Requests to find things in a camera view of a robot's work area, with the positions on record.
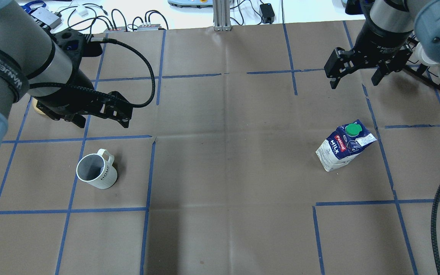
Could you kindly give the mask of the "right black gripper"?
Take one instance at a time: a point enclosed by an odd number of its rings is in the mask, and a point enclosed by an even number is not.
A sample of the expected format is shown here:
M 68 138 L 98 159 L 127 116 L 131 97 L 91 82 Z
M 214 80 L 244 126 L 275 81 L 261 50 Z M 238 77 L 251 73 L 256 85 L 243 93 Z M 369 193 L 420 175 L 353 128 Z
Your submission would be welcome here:
M 375 45 L 359 45 L 350 50 L 337 47 L 325 63 L 324 72 L 330 78 L 331 89 L 336 89 L 342 77 L 357 70 L 377 68 L 371 78 L 372 85 L 377 86 L 385 76 L 403 70 L 412 54 L 407 43 L 388 51 Z

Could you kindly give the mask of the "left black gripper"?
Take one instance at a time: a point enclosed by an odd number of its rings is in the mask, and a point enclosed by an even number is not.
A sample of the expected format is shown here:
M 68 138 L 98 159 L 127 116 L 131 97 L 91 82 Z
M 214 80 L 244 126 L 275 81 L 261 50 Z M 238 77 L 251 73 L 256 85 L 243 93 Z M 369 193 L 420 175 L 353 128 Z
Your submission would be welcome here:
M 133 114 L 129 101 L 117 91 L 104 95 L 59 91 L 48 96 L 37 96 L 35 99 L 47 107 L 47 116 L 52 120 L 65 120 L 81 129 L 86 125 L 86 115 L 115 120 L 122 127 L 128 128 Z

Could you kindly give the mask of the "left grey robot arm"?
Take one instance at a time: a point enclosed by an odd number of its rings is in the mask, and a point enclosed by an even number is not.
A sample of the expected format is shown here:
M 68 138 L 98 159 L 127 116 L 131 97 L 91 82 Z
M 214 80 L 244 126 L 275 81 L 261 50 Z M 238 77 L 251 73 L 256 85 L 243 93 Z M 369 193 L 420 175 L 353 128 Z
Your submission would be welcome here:
M 52 120 L 83 128 L 85 115 L 129 127 L 132 107 L 118 92 L 97 92 L 80 70 L 83 57 L 101 54 L 100 42 L 69 29 L 51 34 L 14 0 L 0 0 L 0 146 L 12 105 L 26 94 Z

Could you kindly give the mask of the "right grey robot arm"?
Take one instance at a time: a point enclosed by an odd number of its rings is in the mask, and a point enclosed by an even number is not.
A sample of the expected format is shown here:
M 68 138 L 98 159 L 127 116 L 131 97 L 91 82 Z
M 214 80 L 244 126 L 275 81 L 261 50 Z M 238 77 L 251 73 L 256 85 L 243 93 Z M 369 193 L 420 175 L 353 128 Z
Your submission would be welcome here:
M 332 89 L 348 74 L 376 68 L 374 86 L 405 70 L 440 91 L 440 0 L 347 0 L 345 12 L 365 22 L 353 48 L 335 48 L 325 63 Z

